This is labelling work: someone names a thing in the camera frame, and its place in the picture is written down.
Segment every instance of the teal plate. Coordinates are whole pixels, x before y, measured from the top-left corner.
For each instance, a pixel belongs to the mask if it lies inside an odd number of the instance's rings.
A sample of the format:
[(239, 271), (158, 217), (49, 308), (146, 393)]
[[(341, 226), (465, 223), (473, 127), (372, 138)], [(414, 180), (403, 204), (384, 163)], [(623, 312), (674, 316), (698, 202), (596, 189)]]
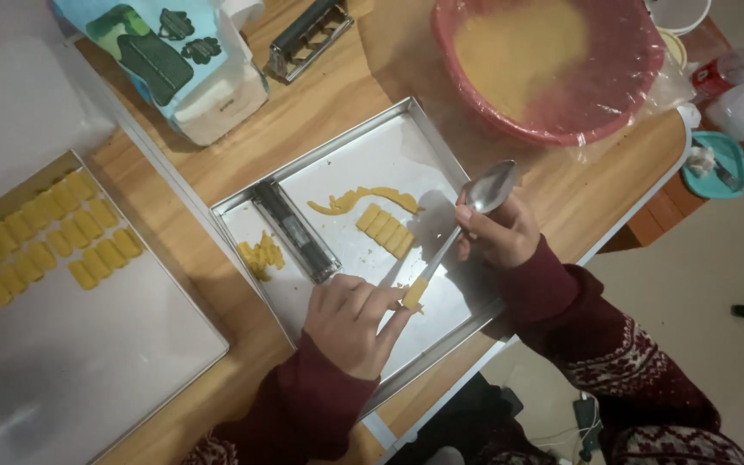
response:
[[(739, 143), (722, 132), (699, 131), (691, 136), (700, 144), (713, 149), (714, 157), (725, 166), (731, 174), (737, 176), (740, 182), (744, 182), (744, 151)], [(733, 191), (717, 177), (717, 171), (698, 178), (688, 168), (687, 164), (682, 167), (682, 177), (685, 183), (699, 197), (705, 198), (735, 198), (742, 195), (742, 190)]]

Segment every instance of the hand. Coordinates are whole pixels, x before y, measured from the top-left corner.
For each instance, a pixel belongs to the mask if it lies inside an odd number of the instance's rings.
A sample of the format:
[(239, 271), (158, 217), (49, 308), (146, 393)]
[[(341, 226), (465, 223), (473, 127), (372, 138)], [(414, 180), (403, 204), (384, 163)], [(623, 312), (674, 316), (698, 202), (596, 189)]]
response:
[[(312, 290), (304, 331), (344, 373), (375, 380), (415, 314), (398, 303), (406, 294), (406, 289), (380, 288), (357, 276), (335, 275), (332, 282)], [(377, 334), (387, 310), (395, 314)]]
[(467, 186), (456, 201), (456, 221), (465, 231), (458, 237), (458, 259), (469, 258), (476, 243), (487, 261), (499, 269), (508, 270), (530, 260), (542, 237), (530, 207), (510, 194), (485, 216), (464, 205), (466, 191)]

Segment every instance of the red bowl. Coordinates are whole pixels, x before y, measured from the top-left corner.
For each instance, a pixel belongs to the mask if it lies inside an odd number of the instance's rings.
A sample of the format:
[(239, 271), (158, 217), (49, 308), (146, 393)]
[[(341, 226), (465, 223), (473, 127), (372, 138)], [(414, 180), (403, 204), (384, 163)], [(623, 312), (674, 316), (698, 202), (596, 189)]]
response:
[(665, 43), (643, 0), (570, 0), (589, 23), (589, 57), (562, 79), (563, 92), (531, 102), (528, 122), (502, 114), (470, 83), (453, 44), (458, 27), (469, 16), (529, 1), (436, 0), (432, 31), (464, 101), (501, 131), (532, 143), (583, 146), (624, 127), (644, 104), (665, 59)]

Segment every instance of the bottle label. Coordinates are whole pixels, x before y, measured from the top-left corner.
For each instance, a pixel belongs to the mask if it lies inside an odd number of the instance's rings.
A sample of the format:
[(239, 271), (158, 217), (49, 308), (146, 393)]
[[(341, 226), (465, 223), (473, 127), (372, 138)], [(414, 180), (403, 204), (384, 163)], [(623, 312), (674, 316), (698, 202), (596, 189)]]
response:
[(699, 95), (710, 99), (719, 97), (734, 88), (734, 84), (719, 75), (716, 59), (697, 69), (690, 77), (690, 82)]

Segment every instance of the red sleeve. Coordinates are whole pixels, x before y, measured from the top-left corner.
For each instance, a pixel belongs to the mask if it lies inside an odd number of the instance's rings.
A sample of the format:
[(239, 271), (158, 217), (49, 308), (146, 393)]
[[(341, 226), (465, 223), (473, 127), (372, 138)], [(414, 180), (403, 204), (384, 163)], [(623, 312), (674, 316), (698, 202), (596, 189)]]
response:
[(680, 459), (744, 462), (736, 444), (719, 434), (710, 400), (632, 318), (602, 298), (603, 290), (584, 268), (562, 265), (542, 237), (529, 261), (502, 276), (501, 294), (522, 342), (597, 398), (607, 462), (669, 451), (681, 451), (671, 453)]
[(213, 428), (183, 465), (305, 463), (346, 453), (349, 432), (378, 381), (346, 375), (306, 333), (298, 347), (263, 379), (249, 413)]

